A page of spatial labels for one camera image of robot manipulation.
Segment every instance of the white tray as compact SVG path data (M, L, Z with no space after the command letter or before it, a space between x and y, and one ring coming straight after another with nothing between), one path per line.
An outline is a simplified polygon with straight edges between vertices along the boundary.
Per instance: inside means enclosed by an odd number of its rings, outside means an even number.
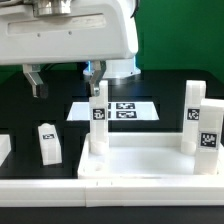
M89 135L86 136L79 179L193 175L194 156L180 150L182 133L109 133L109 139L109 153L99 156L90 152Z

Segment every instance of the printed qr pattern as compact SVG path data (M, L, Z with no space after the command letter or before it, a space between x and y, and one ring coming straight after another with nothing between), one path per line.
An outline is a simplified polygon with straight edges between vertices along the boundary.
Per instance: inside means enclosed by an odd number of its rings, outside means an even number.
M133 119L137 118L137 113L136 111L117 111L116 112L117 118L118 119Z
M117 110L133 110L135 109L134 103L116 103Z
M44 140L47 140L47 139L53 139L53 138L55 138L55 137L54 137L54 134L43 135L43 139L44 139Z
M188 108L187 110L187 120L198 121L199 120L200 109Z
M105 109L93 109L93 120L105 120Z
M200 146L215 149L217 147L217 134L201 133Z

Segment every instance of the green wall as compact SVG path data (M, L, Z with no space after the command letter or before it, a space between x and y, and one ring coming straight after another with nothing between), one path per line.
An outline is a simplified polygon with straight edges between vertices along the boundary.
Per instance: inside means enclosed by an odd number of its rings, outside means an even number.
M201 69L224 82L223 0L141 0L136 23L141 69ZM0 82L19 70L0 67Z

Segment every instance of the black table surface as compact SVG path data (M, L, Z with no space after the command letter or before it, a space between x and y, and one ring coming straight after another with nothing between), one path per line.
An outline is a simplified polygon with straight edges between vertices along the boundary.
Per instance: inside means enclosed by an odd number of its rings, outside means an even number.
M224 99L224 84L200 70L143 71L142 79L110 86L109 101L152 101L158 121L110 121L112 132L181 132L186 80L205 80L206 97ZM85 82L74 71L41 74L49 97L32 97L22 73L0 85L0 134L10 134L12 151L1 179L77 178L88 121L66 121L72 102L87 102ZM43 166L37 127L56 126L63 163ZM1 208L0 223L223 223L224 207Z

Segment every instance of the white block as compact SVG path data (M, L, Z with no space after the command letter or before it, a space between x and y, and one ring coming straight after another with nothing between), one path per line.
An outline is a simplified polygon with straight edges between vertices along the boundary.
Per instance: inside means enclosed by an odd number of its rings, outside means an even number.
M197 142L201 100L205 98L205 81L187 81L184 105L183 139L181 152L194 155Z
M11 151L11 143L9 135L0 135L0 166L5 161Z
M100 95L90 97L90 151L103 155L109 150L108 83L100 82Z
M61 145L55 126L45 123L38 127L38 131L43 164L62 163Z
M203 99L195 155L195 174L217 174L224 100Z

